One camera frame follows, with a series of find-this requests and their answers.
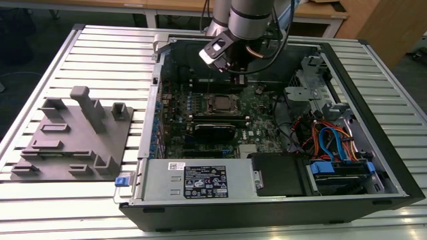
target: motherboard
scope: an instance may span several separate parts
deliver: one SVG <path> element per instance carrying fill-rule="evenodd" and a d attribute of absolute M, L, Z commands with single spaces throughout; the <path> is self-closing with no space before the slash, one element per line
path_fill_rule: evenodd
<path fill-rule="evenodd" d="M 163 88 L 166 158 L 246 158 L 283 152 L 273 118 L 277 92 L 250 84 L 239 93 L 194 92 L 185 85 Z"/>

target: power supply label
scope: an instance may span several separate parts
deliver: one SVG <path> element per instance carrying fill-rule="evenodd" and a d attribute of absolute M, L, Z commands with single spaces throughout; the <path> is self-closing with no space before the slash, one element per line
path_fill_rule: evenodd
<path fill-rule="evenodd" d="M 226 166 L 186 166 L 185 197 L 187 199 L 229 198 Z"/>

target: gray floor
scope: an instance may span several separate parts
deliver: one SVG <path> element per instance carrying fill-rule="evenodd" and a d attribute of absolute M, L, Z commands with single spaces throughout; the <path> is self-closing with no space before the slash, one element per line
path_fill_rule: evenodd
<path fill-rule="evenodd" d="M 54 20 L 47 10 L 34 10 L 33 20 L 37 24 L 37 34 L 27 38 L 34 51 L 34 60 L 22 66 L 7 66 L 0 64 L 0 76 L 11 72 L 37 72 L 43 74 L 57 55 L 59 48 L 75 23 L 105 26 L 145 27 L 143 16 L 122 13 L 61 11 L 61 19 Z M 163 28 L 199 29 L 199 17 L 181 17 L 171 22 L 166 17 L 159 18 Z M 411 60 L 406 56 L 394 69 L 395 76 L 413 95 L 420 106 L 427 112 L 427 66 Z M 41 78 L 37 75 L 21 74 L 0 78 L 6 86 L 0 93 L 0 139 L 33 93 Z"/>

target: metal slotted table surface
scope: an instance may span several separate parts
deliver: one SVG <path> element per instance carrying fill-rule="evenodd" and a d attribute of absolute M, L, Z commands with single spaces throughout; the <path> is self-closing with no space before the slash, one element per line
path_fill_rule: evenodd
<path fill-rule="evenodd" d="M 47 97 L 69 98 L 74 86 L 89 86 L 103 105 L 121 101 L 135 108 L 122 172 L 137 169 L 138 147 L 151 85 L 157 33 L 197 31 L 87 25 L 74 29 L 0 144 L 0 180 L 11 178 L 43 113 Z M 357 40 L 291 37 L 329 42 L 386 130 L 391 143 L 427 194 L 427 117 L 371 50 Z M 342 90 L 334 86 L 343 97 Z M 66 99 L 67 104 L 77 104 Z M 113 182 L 0 184 L 0 239 L 414 239 L 427 236 L 427 200 L 399 210 L 377 212 L 346 224 L 297 225 L 143 232 L 119 210 L 130 187 Z"/>

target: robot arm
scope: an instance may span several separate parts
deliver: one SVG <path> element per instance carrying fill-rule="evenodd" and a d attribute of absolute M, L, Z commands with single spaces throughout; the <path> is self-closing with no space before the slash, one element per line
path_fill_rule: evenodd
<path fill-rule="evenodd" d="M 231 79 L 242 80 L 237 75 L 249 74 L 249 64 L 257 58 L 271 58 L 258 54 L 266 39 L 275 0 L 217 0 L 214 19 L 207 30 L 217 38 L 205 46 L 199 56 L 206 64 L 221 72 L 230 72 Z M 295 1 L 291 1 L 291 17 Z"/>

